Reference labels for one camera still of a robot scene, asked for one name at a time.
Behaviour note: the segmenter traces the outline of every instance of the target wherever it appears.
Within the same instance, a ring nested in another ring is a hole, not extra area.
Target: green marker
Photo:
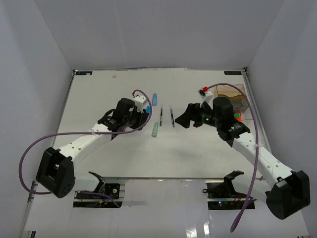
[[[159,123],[155,122],[153,126],[153,131],[152,131],[152,137],[157,137],[158,135],[158,128],[159,128]]]

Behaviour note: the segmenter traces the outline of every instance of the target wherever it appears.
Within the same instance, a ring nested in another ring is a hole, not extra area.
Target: black clamp
[[[232,197],[237,194],[237,192],[234,190],[232,180],[243,174],[244,172],[239,170],[233,171],[226,175],[223,178],[223,183],[217,185],[216,187],[211,187],[209,186],[209,183],[207,183],[207,188],[203,189],[203,193],[208,193],[209,198],[212,198],[212,193],[222,194],[224,197]]]

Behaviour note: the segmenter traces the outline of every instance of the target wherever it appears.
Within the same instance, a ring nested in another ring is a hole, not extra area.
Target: cable
[[[150,114],[147,118],[147,120],[144,122],[144,124],[142,124],[141,126],[139,126],[138,128],[134,129],[134,130],[130,130],[130,131],[122,131],[122,132],[112,132],[112,131],[108,131],[108,132],[101,132],[101,131],[95,131],[94,133],[97,134],[97,135],[105,135],[105,134],[113,134],[113,135],[121,135],[121,134],[130,134],[130,133],[133,133],[137,130],[140,130],[142,129],[148,122],[149,120],[151,119],[151,116],[152,116],[152,104],[151,104],[151,101],[149,99],[149,97],[141,90],[139,89],[135,89],[132,93],[132,95],[135,94],[135,92],[140,92],[144,95],[144,97],[146,97],[149,105],[150,105]],[[20,182],[23,186],[23,188],[25,190],[27,190],[29,193],[32,193],[32,194],[36,194],[36,195],[45,195],[45,194],[51,194],[51,192],[36,192],[35,190],[31,190],[27,187],[27,185],[25,184],[24,180],[23,180],[23,177],[22,177],[22,164],[23,164],[23,161],[25,159],[25,156],[26,154],[29,152],[29,150],[35,146],[37,143],[39,143],[40,141],[42,140],[45,140],[47,138],[50,138],[50,137],[55,137],[55,136],[60,136],[60,135],[91,135],[92,133],[89,132],[89,131],[84,131],[84,132],[62,132],[62,133],[54,133],[54,134],[50,134],[50,135],[46,135],[46,136],[43,136],[39,139],[37,139],[36,141],[34,141],[31,145],[29,145],[28,148],[26,148],[26,150],[24,151],[24,153],[22,154],[22,157],[20,159],[20,163],[19,163],[19,179],[20,179]]]
[[[219,85],[226,85],[226,86],[230,86],[232,88],[235,88],[246,99],[246,102],[247,102],[247,104],[248,104],[248,106],[250,108],[250,112],[251,112],[251,115],[252,115],[252,118],[253,118],[254,128],[255,128],[255,131],[256,131],[256,145],[258,145],[259,144],[259,131],[258,131],[258,126],[257,126],[257,122],[256,122],[256,114],[254,112],[254,109],[251,106],[251,103],[250,103],[247,95],[240,88],[238,88],[238,87],[236,87],[236,86],[234,86],[232,84],[229,84],[229,83],[217,83],[217,84],[214,84],[214,85],[208,87],[208,89],[211,89],[211,88],[219,86]],[[248,193],[247,193],[246,200],[244,201],[240,212],[238,213],[237,217],[234,219],[234,221],[233,221],[233,223],[231,225],[231,228],[230,228],[230,232],[231,233],[234,232],[234,230],[237,228],[237,226],[239,224],[239,221],[240,221],[240,219],[241,219],[241,217],[243,215],[243,212],[246,210],[248,205],[252,202],[252,200],[250,200],[250,195],[251,195],[251,192],[252,192],[254,181],[256,180],[257,169],[258,169],[258,161],[259,161],[259,147],[257,146],[256,147],[256,158],[255,158],[255,161],[254,161],[254,169],[253,169],[253,174],[252,174],[250,187],[249,187],[249,190],[248,190]]]
[[[88,192],[88,191],[80,191],[80,193],[84,193],[84,194],[88,194],[88,195],[100,195],[103,196],[107,199],[109,199],[111,202],[114,203],[114,205],[116,205],[117,208],[120,208],[120,206],[108,195],[104,194],[104,193],[99,193],[99,192]]]
[[[241,201],[241,199],[242,199],[242,194],[241,194],[241,193],[237,194],[237,198],[238,198],[238,200],[235,201],[236,204]]]

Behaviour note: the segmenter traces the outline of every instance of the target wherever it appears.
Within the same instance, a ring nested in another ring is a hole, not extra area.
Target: white enclosure
[[[25,230],[37,231],[36,237],[39,238],[66,235],[75,238],[79,234],[94,234],[94,237],[102,238],[105,232],[108,238],[181,238],[185,237],[189,228],[197,231],[197,237],[229,236],[237,211],[208,211],[206,196],[201,193],[205,188],[204,181],[161,179],[223,178],[234,170],[241,170],[246,176],[252,175],[253,166],[222,141],[215,128],[205,125],[184,129],[178,124],[173,128],[169,114],[170,104],[176,118],[184,112],[188,103],[198,102],[200,96],[196,89],[205,85],[226,82],[243,84],[247,89],[243,76],[184,68],[99,70],[92,71],[92,75],[74,76],[59,132],[86,131],[120,98],[129,98],[132,88],[156,92],[158,105],[163,105],[162,127],[159,127],[156,138],[152,138],[151,133],[155,121],[159,119],[160,106],[153,106],[152,118],[141,131],[120,135],[99,147],[75,171],[93,171],[104,177],[160,179],[130,180],[125,185],[124,202],[120,209],[73,208],[74,192],[63,199],[54,195],[35,196]],[[253,121],[243,122],[254,134]],[[67,145],[76,138],[57,137],[54,146]],[[264,144],[261,130],[260,138],[260,144]],[[136,202],[144,205],[129,207]],[[89,221],[94,224],[103,221],[107,227],[88,226]],[[207,228],[210,234],[204,236]],[[257,202],[255,210],[245,211],[243,221],[234,233],[236,238],[254,237],[255,234],[258,238],[273,235],[289,238],[308,233],[301,212],[280,221],[265,204]]]
[[[29,194],[18,179],[19,158],[57,130],[71,70],[130,67],[248,67],[273,154],[310,176],[312,203],[303,216],[317,237],[316,25],[315,0],[0,0],[1,237],[20,236]],[[27,156],[28,186],[50,144]],[[267,221],[245,219],[263,228]],[[288,234],[280,228],[268,236]]]

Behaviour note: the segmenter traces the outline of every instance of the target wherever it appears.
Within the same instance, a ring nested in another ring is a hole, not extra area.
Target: white table
[[[89,130],[121,98],[141,89],[151,99],[153,93],[158,95],[149,124],[100,147],[77,170],[104,177],[222,178],[233,170],[251,175],[253,166],[222,141],[214,128],[172,127],[169,105],[177,118],[188,103],[200,102],[198,89],[220,82],[245,84],[243,75],[188,69],[109,70],[75,76],[58,131]],[[157,138],[152,138],[161,104],[163,124]],[[246,123],[253,131],[253,121]],[[55,148],[75,138],[58,137]],[[63,199],[35,196],[25,230],[37,231],[36,238],[227,237],[238,211],[208,211],[200,192],[204,187],[203,181],[130,180],[125,200],[143,201],[146,206],[120,209],[73,208],[73,192]],[[294,238],[307,235],[301,212],[280,221],[257,202],[255,210],[245,212],[233,237],[290,238],[293,234]]]

